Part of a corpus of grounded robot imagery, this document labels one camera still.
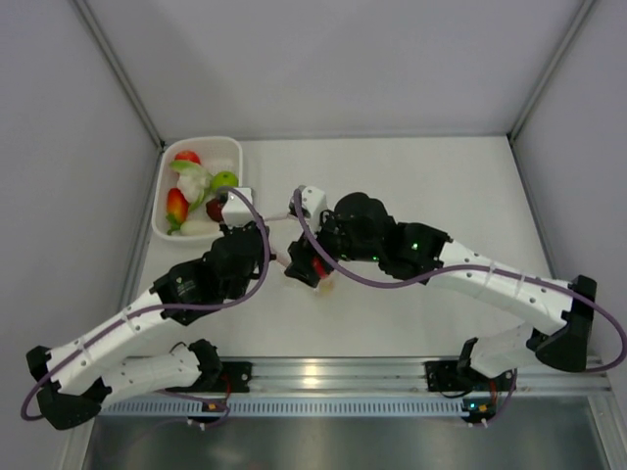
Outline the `red fake tomato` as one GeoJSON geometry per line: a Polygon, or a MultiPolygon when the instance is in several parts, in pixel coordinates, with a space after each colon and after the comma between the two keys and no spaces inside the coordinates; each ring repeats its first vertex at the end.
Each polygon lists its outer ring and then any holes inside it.
{"type": "Polygon", "coordinates": [[[201,163],[201,160],[199,158],[199,156],[193,152],[193,151],[189,151],[189,150],[184,150],[181,152],[178,152],[174,159],[176,161],[185,161],[185,162],[190,162],[193,163],[195,165],[199,165],[201,163]]]}
{"type": "Polygon", "coordinates": [[[320,279],[324,279],[329,275],[329,271],[325,268],[324,262],[318,257],[313,258],[312,267],[313,271],[320,279]]]}

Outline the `purple fake eggplant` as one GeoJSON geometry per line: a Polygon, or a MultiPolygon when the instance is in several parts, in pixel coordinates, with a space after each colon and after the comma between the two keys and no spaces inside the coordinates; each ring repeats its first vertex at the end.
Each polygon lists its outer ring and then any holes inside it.
{"type": "Polygon", "coordinates": [[[223,215],[222,215],[223,202],[219,198],[213,198],[206,202],[205,209],[206,214],[210,218],[210,220],[222,223],[223,215]]]}

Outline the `green fake apple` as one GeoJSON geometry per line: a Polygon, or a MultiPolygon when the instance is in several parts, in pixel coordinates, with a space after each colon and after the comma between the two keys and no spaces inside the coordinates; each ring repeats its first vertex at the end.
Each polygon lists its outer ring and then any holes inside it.
{"type": "Polygon", "coordinates": [[[216,173],[211,181],[210,189],[216,192],[220,187],[238,187],[239,178],[231,171],[220,171],[216,173]]]}

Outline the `white fake radish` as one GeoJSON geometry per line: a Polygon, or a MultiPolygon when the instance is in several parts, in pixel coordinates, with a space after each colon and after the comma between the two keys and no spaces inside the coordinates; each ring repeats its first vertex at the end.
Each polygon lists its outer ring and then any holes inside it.
{"type": "Polygon", "coordinates": [[[219,233],[219,224],[214,221],[187,219],[177,220],[173,215],[167,216],[168,235],[177,237],[205,237],[219,233]]]}

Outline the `green white fake cabbage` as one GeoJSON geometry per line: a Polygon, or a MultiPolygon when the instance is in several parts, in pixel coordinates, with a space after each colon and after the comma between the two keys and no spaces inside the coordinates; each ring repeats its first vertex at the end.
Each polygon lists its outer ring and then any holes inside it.
{"type": "Polygon", "coordinates": [[[189,210],[196,210],[211,193],[213,175],[201,164],[185,161],[174,160],[169,167],[177,174],[176,188],[189,203],[189,210]]]}

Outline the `red orange fake fruit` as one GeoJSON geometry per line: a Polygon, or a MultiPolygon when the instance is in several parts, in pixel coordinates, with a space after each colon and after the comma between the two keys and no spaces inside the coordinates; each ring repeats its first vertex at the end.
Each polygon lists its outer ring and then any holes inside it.
{"type": "Polygon", "coordinates": [[[166,218],[172,225],[182,224],[188,216],[189,203],[178,188],[168,191],[166,201],[166,218]]]}

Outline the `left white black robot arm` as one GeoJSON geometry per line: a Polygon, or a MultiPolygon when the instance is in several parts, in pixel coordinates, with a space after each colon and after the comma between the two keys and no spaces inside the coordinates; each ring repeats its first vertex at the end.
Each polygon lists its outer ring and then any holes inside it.
{"type": "Polygon", "coordinates": [[[131,305],[62,346],[38,346],[26,355],[36,381],[21,410],[57,430],[77,427],[103,409],[160,391],[206,392],[223,374],[217,349],[205,339],[170,352],[139,357],[144,346],[177,327],[248,301],[262,287],[272,254],[269,230],[250,222],[228,228],[200,258],[180,263],[131,305]]]}

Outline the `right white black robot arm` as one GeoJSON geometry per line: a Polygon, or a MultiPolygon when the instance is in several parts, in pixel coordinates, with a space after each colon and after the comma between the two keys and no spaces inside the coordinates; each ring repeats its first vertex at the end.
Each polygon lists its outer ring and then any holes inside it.
{"type": "Polygon", "coordinates": [[[345,261],[371,262],[392,282],[350,277],[378,289],[421,284],[466,295],[520,319],[491,337],[471,338],[461,350],[458,379],[478,389],[492,378],[531,364],[581,373],[587,368],[596,283],[585,276],[567,282],[533,277],[486,258],[447,232],[400,222],[381,201],[363,192],[333,208],[309,186],[297,189],[289,211],[303,233],[288,248],[288,277],[314,288],[345,261]]]}

